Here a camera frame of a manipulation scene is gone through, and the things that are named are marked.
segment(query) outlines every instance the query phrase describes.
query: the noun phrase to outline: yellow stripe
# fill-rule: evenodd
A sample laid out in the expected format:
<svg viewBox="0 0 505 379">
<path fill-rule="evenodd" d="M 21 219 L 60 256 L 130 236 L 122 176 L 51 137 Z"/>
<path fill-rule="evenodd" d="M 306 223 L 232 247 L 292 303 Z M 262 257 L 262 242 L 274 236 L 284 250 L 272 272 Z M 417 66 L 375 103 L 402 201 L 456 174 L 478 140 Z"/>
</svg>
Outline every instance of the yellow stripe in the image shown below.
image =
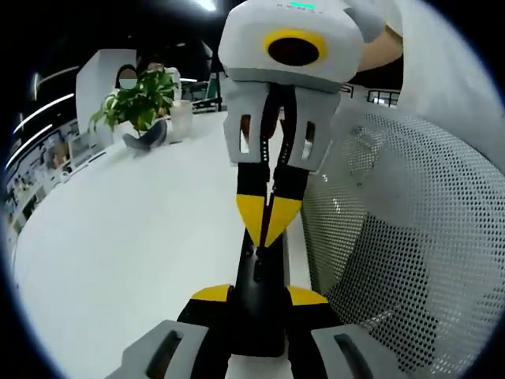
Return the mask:
<svg viewBox="0 0 505 379">
<path fill-rule="evenodd" d="M 261 222 L 263 221 L 264 197 L 253 195 L 237 195 L 237 206 L 245 227 L 254 245 L 260 245 Z"/>
<path fill-rule="evenodd" d="M 307 41 L 314 45 L 319 51 L 319 58 L 316 62 L 326 58 L 327 49 L 326 43 L 324 42 L 324 37 L 318 33 L 308 32 L 301 29 L 279 29 L 265 36 L 263 39 L 263 46 L 266 53 L 268 54 L 268 48 L 270 45 L 272 45 L 275 41 L 284 38 L 303 39 L 304 41 Z"/>
<path fill-rule="evenodd" d="M 195 293 L 192 300 L 206 300 L 208 302 L 225 302 L 228 296 L 229 284 L 222 284 L 220 286 L 207 287 Z"/>
<path fill-rule="evenodd" d="M 269 247 L 285 231 L 301 208 L 301 201 L 274 197 L 265 246 Z"/>
<path fill-rule="evenodd" d="M 290 292 L 291 302 L 294 306 L 310 306 L 328 303 L 328 300 L 317 292 L 293 286 L 287 286 L 287 289 Z"/>
</svg>

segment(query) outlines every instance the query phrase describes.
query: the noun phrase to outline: yellow ring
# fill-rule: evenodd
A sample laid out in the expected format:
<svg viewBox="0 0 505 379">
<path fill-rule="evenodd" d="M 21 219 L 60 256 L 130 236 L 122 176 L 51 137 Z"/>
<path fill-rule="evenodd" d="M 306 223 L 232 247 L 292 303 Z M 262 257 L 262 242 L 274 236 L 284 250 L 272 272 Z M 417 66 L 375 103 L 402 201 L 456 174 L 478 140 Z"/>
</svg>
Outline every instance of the yellow ring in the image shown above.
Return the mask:
<svg viewBox="0 0 505 379">
<path fill-rule="evenodd" d="M 324 42 L 324 37 L 315 32 L 307 32 L 306 30 L 301 29 L 279 29 L 276 30 L 275 32 L 268 34 L 263 39 L 263 45 L 266 53 L 268 54 L 268 48 L 270 47 L 271 44 L 283 38 L 303 39 L 304 41 L 307 41 L 312 45 L 314 45 L 317 51 L 319 52 L 319 57 L 316 62 L 326 58 L 327 50 L 326 50 L 326 43 Z"/>
</svg>

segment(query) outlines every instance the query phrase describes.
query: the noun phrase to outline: ceiling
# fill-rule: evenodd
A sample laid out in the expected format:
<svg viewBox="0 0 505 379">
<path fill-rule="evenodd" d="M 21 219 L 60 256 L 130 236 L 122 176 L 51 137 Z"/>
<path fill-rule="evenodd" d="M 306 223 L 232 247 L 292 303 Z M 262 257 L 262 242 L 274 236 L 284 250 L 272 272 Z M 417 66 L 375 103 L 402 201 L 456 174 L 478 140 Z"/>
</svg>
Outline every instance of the ceiling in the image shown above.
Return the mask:
<svg viewBox="0 0 505 379">
<path fill-rule="evenodd" d="M 214 2 L 207 11 L 196 1 Z M 130 48 L 137 56 L 157 53 L 166 66 L 178 68 L 182 77 L 206 81 L 208 54 L 204 43 L 217 51 L 226 15 L 242 0 L 87 0 L 49 6 L 37 2 L 24 13 L 24 24 L 34 32 L 13 47 L 17 64 L 10 114 L 2 114 L 4 128 L 52 101 L 75 92 L 76 75 L 93 54 L 103 48 Z M 39 82 L 36 96 L 35 75 Z M 363 73 L 353 82 L 368 87 L 400 88 L 402 63 Z M 62 125 L 76 117 L 75 100 L 62 101 L 26 122 L 14 138 L 26 141 L 49 124 Z"/>
</svg>

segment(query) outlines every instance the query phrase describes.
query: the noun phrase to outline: person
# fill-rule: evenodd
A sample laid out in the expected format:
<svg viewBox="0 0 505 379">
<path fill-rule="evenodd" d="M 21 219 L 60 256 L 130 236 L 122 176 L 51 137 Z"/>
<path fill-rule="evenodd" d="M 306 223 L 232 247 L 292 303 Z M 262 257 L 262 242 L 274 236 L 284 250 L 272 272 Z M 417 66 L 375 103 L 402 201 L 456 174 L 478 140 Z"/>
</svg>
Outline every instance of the person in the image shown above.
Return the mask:
<svg viewBox="0 0 505 379">
<path fill-rule="evenodd" d="M 153 60 L 153 62 L 149 62 L 146 71 L 148 73 L 155 72 L 155 71 L 165 72 L 165 65 L 163 64 L 163 60 L 158 58 L 158 56 L 155 56 L 155 59 Z M 168 114 L 168 110 L 166 110 L 164 108 L 159 108 L 156 115 L 158 118 L 163 118 L 163 117 L 167 116 L 167 114 Z"/>
<path fill-rule="evenodd" d="M 397 108 L 423 118 L 475 148 L 505 174 L 505 111 L 483 62 L 422 0 L 368 0 L 386 28 L 365 45 L 359 71 L 403 55 Z"/>
<path fill-rule="evenodd" d="M 164 66 L 164 60 L 159 54 L 143 54 L 138 64 L 138 72 L 162 71 Z"/>
<path fill-rule="evenodd" d="M 133 65 L 121 66 L 118 70 L 118 74 L 116 75 L 116 84 L 114 86 L 114 90 L 112 93 L 117 93 L 122 88 L 121 83 L 119 81 L 120 81 L 120 76 L 122 75 L 122 73 L 125 74 L 125 72 L 126 72 L 126 76 L 128 76 L 129 78 L 131 78 L 131 79 L 136 78 L 137 70 L 135 69 L 135 67 Z"/>
<path fill-rule="evenodd" d="M 56 133 L 57 138 L 56 143 L 54 144 L 54 160 L 56 167 L 60 167 L 69 159 L 69 144 L 65 142 L 65 138 L 63 138 L 62 132 L 60 130 L 58 130 Z"/>
</svg>

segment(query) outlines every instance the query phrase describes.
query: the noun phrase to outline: potted plant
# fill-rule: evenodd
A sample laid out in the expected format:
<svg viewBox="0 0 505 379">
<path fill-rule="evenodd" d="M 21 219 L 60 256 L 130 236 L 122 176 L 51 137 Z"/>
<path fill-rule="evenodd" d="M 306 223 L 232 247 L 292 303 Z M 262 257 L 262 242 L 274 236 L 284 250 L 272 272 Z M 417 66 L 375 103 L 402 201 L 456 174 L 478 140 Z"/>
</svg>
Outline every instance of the potted plant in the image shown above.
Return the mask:
<svg viewBox="0 0 505 379">
<path fill-rule="evenodd" d="M 116 125 L 129 121 L 141 137 L 159 116 L 170 114 L 176 87 L 169 74 L 146 71 L 133 88 L 120 88 L 110 94 L 91 117 L 90 124 L 96 130 L 96 123 L 103 118 L 114 132 Z"/>
</svg>

